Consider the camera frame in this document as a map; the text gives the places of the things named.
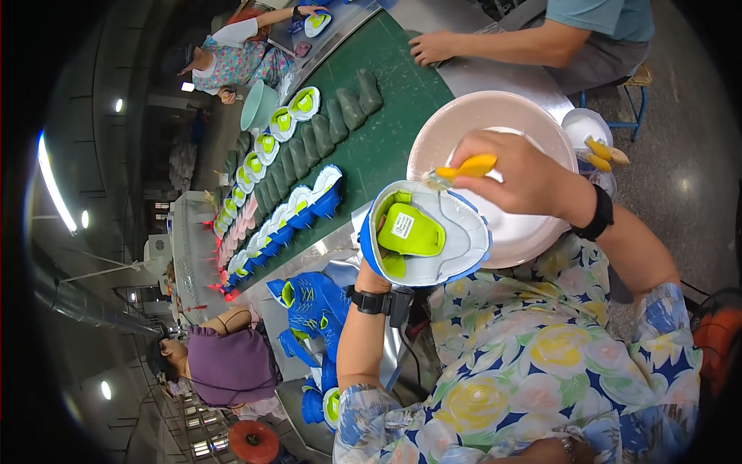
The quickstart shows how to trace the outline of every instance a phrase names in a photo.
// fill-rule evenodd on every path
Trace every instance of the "watch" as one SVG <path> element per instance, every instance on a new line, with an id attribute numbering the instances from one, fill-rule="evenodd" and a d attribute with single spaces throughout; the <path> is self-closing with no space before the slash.
<path id="1" fill-rule="evenodd" d="M 389 316 L 391 327 L 400 327 L 410 314 L 415 291 L 409 287 L 399 287 L 387 293 L 357 292 L 355 285 L 349 285 L 345 296 L 350 298 L 362 313 L 384 314 Z"/>
<path id="2" fill-rule="evenodd" d="M 605 228 L 612 226 L 614 222 L 613 201 L 611 201 L 611 197 L 609 197 L 605 190 L 601 189 L 599 186 L 595 184 L 592 184 L 592 186 L 595 188 L 595 193 L 597 194 L 595 216 L 593 216 L 593 220 L 582 229 L 572 226 L 572 232 L 574 232 L 577 237 L 594 242 L 603 231 L 605 231 Z"/>

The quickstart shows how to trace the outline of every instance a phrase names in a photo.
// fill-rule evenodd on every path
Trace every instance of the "large pink bowl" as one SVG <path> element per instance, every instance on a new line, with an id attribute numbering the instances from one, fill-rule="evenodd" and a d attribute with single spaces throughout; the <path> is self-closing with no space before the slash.
<path id="1" fill-rule="evenodd" d="M 424 173 L 445 166 L 467 132 L 492 127 L 525 132 L 548 156 L 566 169 L 577 172 L 572 144 L 547 111 L 520 95 L 482 91 L 450 101 L 422 126 L 410 152 L 407 179 L 421 180 Z M 546 251 L 569 228 L 565 221 L 551 216 L 534 220 L 533 217 L 509 215 L 472 192 L 457 192 L 477 206 L 493 231 L 490 258 L 483 263 L 484 268 L 502 269 L 533 259 Z M 516 227 L 517 232 L 503 238 L 504 230 L 513 230 L 512 227 L 507 229 L 508 224 L 518 222 L 527 225 Z"/>

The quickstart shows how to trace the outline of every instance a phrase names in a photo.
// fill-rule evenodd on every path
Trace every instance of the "light blue shirt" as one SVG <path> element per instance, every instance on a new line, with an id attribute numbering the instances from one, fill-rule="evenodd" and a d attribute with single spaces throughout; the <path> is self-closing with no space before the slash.
<path id="1" fill-rule="evenodd" d="M 649 0 L 548 0 L 546 18 L 616 40 L 649 42 L 654 35 Z"/>

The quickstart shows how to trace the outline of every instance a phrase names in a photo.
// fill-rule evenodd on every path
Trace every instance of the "mint green bowl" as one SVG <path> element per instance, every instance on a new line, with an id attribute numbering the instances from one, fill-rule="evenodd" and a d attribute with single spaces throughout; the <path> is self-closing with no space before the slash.
<path id="1" fill-rule="evenodd" d="M 278 107 L 278 92 L 268 87 L 262 80 L 252 86 L 245 98 L 240 117 L 240 129 L 257 128 L 264 131 L 268 128 L 271 114 Z"/>

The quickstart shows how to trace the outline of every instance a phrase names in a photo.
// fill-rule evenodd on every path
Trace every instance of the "fluorescent light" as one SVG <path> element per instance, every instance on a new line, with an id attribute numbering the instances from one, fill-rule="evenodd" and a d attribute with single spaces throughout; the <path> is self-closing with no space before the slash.
<path id="1" fill-rule="evenodd" d="M 103 397 L 106 399 L 111 399 L 111 387 L 108 386 L 108 382 L 105 380 L 103 382 L 100 382 L 100 389 L 103 392 Z"/>
<path id="2" fill-rule="evenodd" d="M 70 232 L 75 232 L 77 230 L 77 225 L 72 219 L 72 216 L 70 216 L 70 212 L 65 206 L 62 195 L 59 193 L 59 189 L 56 187 L 56 182 L 54 182 L 54 176 L 51 173 L 51 165 L 49 164 L 49 155 L 47 154 L 46 145 L 44 144 L 43 132 L 39 136 L 38 158 L 39 166 L 42 169 L 42 176 L 44 176 L 44 182 L 47 184 L 47 190 L 49 191 L 51 200 L 54 202 L 54 206 L 56 206 L 56 211 L 59 213 L 59 216 L 65 222 L 65 225 L 70 230 Z"/>

